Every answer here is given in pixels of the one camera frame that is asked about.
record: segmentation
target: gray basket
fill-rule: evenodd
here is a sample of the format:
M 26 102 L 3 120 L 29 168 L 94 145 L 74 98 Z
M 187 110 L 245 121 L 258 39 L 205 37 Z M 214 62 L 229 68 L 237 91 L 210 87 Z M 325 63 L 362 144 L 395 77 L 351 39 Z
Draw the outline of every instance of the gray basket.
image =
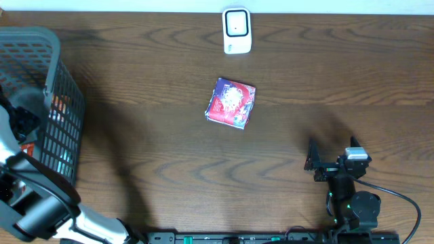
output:
M 33 157 L 74 184 L 85 100 L 60 60 L 57 36 L 41 27 L 0 28 L 0 85 L 7 98 L 35 87 L 41 99 L 33 106 L 43 112 Z

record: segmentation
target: wooden table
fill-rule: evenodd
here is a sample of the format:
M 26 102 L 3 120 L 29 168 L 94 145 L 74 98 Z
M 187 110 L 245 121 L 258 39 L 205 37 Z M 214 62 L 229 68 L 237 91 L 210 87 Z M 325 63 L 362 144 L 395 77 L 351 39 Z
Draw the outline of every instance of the wooden table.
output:
M 434 234 L 434 19 L 253 14 L 252 51 L 228 56 L 220 14 L 5 12 L 40 25 L 87 98 L 82 201 L 130 224 L 185 231 L 285 231 L 333 222 L 327 184 L 303 171 L 309 136 L 334 160 L 357 136 L 364 180 L 413 198 Z M 244 131 L 205 120 L 219 77 L 257 88 Z M 378 230 L 416 219 L 380 195 Z M 2 242 L 16 242 L 3 231 Z

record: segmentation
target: black cable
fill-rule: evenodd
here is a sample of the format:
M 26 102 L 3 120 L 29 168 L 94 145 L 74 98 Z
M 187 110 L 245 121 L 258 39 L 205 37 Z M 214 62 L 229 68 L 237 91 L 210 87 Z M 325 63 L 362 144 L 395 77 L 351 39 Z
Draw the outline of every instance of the black cable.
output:
M 357 182 L 359 184 L 372 187 L 372 188 L 374 188 L 376 190 L 382 190 L 382 191 L 387 192 L 389 194 L 392 194 L 392 195 L 394 195 L 396 197 L 400 197 L 400 198 L 408 201 L 409 203 L 413 204 L 413 206 L 416 208 L 416 211 L 418 212 L 418 217 L 416 219 L 416 223 L 414 224 L 414 227 L 413 227 L 412 231 L 409 233 L 408 237 L 402 243 L 402 244 L 407 244 L 410 241 L 410 239 L 414 236 L 414 233 L 416 233 L 416 231 L 417 231 L 417 229 L 419 227 L 419 224 L 420 224 L 420 219 L 422 218 L 422 213 L 420 212 L 420 208 L 419 208 L 418 204 L 415 201 L 411 200 L 411 198 L 406 197 L 406 196 L 402 195 L 401 193 L 398 193 L 398 192 L 395 192 L 393 190 L 389 190 L 389 189 L 383 188 L 381 186 L 376 186 L 374 184 L 370 184 L 370 183 L 364 182 L 363 180 L 358 180 L 358 179 L 354 178 L 351 175 L 350 175 L 350 178 L 352 178 L 355 182 Z
M 303 230 L 306 231 L 306 233 L 310 236 L 310 238 L 312 238 L 312 241 L 315 240 L 315 238 L 313 238 L 313 236 L 309 233 L 309 231 L 307 231 L 307 229 L 306 229 L 305 227 L 303 227 L 303 226 L 293 226 L 293 227 L 291 227 L 289 230 L 287 230 L 286 233 L 285 233 L 285 240 L 286 240 L 286 241 L 288 241 L 288 234 L 290 234 L 290 233 L 291 233 L 291 230 L 293 230 L 293 229 L 295 229 L 295 228 L 301 228 L 301 229 L 303 229 Z
M 49 194 L 51 194 L 51 196 L 53 196 L 54 198 L 56 198 L 66 209 L 66 211 L 68 212 L 68 214 L 70 215 L 71 219 L 73 220 L 73 224 L 71 225 L 71 227 L 69 227 L 69 230 L 77 232 L 93 241 L 97 241 L 97 242 L 101 242 L 101 243 L 107 243 L 106 240 L 101 240 L 101 239 L 97 239 L 85 232 L 83 232 L 82 230 L 77 228 L 77 217 L 75 217 L 75 214 L 73 212 L 73 210 L 71 209 L 71 207 L 68 205 L 68 203 L 62 199 L 61 196 L 59 196 L 59 194 L 55 193 L 53 190 L 49 189 L 48 187 L 42 185 L 41 183 L 37 182 L 36 180 L 32 180 L 30 178 L 27 178 L 26 176 L 23 176 L 22 174 L 20 174 L 20 171 L 12 171 L 8 168 L 5 168 L 3 166 L 0 165 L 0 171 L 3 171 L 6 174 L 9 174 L 15 178 L 18 178 L 20 180 L 26 180 L 28 182 L 31 182 L 35 185 L 37 185 L 39 188 L 41 188 L 42 190 L 48 192 Z

